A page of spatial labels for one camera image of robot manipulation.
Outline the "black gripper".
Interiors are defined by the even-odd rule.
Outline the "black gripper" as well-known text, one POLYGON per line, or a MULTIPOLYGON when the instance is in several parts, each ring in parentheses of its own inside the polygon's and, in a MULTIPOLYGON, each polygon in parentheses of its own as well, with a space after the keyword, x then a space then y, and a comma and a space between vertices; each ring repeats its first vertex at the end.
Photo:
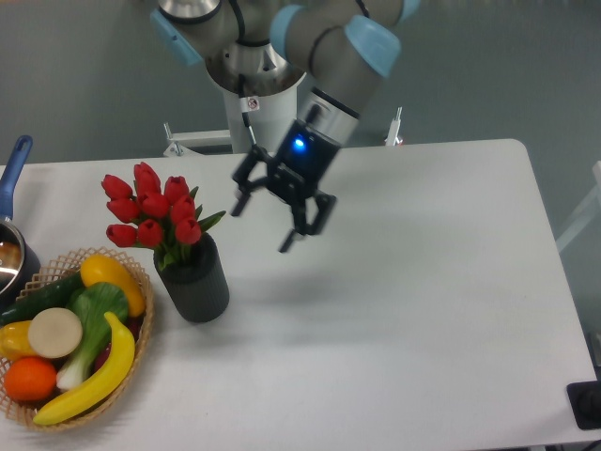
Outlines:
POLYGON ((290 207, 293 219, 293 226, 278 251, 287 253, 295 241, 320 235, 336 206, 337 197, 319 191, 319 184, 339 148, 337 142, 299 119, 293 121, 272 159, 264 148, 252 145, 232 175, 238 188, 237 202, 230 214, 239 217, 252 193, 264 188, 269 178, 268 190, 290 207), (268 178, 250 180, 259 163, 268 163, 268 178), (312 221, 307 215, 309 200, 316 206, 312 221))

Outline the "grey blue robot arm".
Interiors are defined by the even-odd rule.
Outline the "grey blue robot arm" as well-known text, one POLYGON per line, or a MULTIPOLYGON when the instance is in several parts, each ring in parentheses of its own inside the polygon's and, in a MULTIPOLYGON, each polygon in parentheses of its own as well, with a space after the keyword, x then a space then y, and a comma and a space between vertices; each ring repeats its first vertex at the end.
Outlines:
POLYGON ((248 113, 242 115, 250 146, 232 179, 242 214, 253 192, 266 189, 286 203, 293 226, 279 250, 320 234, 336 204, 319 183, 360 122, 374 92, 401 54, 393 27, 410 17, 417 1, 323 1, 282 8, 270 41, 285 62, 315 80, 297 117, 273 152, 260 146, 248 113))

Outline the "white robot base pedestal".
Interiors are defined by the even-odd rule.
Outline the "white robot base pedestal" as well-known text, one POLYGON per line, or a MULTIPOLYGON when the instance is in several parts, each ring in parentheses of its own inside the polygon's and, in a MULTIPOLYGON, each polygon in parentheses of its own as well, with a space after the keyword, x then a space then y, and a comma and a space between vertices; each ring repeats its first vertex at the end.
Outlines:
POLYGON ((297 114, 304 72, 274 49, 270 27, 293 1, 160 1, 158 36, 186 66, 203 63, 222 92, 234 153, 275 150, 297 114))

